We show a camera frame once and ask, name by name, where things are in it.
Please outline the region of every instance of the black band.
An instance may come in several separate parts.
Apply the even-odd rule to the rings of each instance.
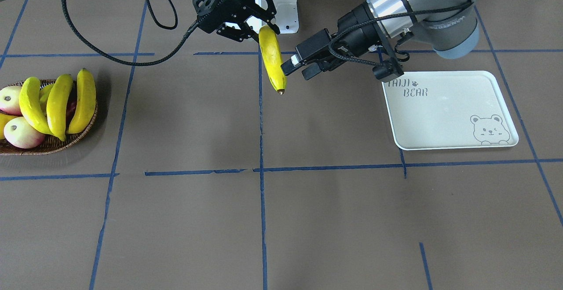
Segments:
[[[413,12],[413,8],[410,7],[409,0],[401,0],[401,2],[402,2],[402,4],[405,6],[407,13],[412,13],[412,12]],[[416,25],[416,23],[417,23],[417,18],[414,17],[414,15],[411,15],[411,16],[410,16],[410,20],[413,22],[413,25]]]

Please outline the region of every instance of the bear ear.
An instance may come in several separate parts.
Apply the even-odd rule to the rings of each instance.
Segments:
[[[494,119],[495,121],[498,121],[499,123],[502,123],[502,117],[500,117],[498,115],[491,116],[491,119]]]

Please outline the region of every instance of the pink and white fruit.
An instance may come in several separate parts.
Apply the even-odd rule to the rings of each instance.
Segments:
[[[0,90],[0,110],[10,115],[21,115],[20,91],[22,87],[13,85]]]
[[[14,118],[4,126],[4,137],[10,144],[23,149],[37,147],[45,140],[45,134],[29,125],[23,116]]]

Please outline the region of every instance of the wicker basket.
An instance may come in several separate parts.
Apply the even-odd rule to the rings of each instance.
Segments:
[[[24,81],[12,83],[10,85],[19,85],[22,86]],[[55,80],[41,80],[41,88],[49,85],[51,83],[55,83]],[[94,110],[94,115],[90,120],[90,123],[86,126],[86,128],[78,134],[67,134],[66,141],[62,142],[60,139],[53,135],[46,135],[45,140],[37,147],[30,148],[30,149],[21,149],[13,146],[5,139],[0,140],[0,156],[22,156],[22,155],[47,155],[52,154],[54,152],[62,151],[67,149],[68,147],[73,146],[77,142],[79,142],[92,128],[94,121],[96,120],[96,116],[98,114],[98,103],[96,102],[96,108]]]

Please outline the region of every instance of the cartoon bear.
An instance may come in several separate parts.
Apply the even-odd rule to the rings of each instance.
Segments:
[[[471,116],[471,123],[475,127],[473,136],[481,144],[508,144],[510,134],[502,125],[502,118],[499,115],[493,115],[490,119],[482,119],[473,115]]]

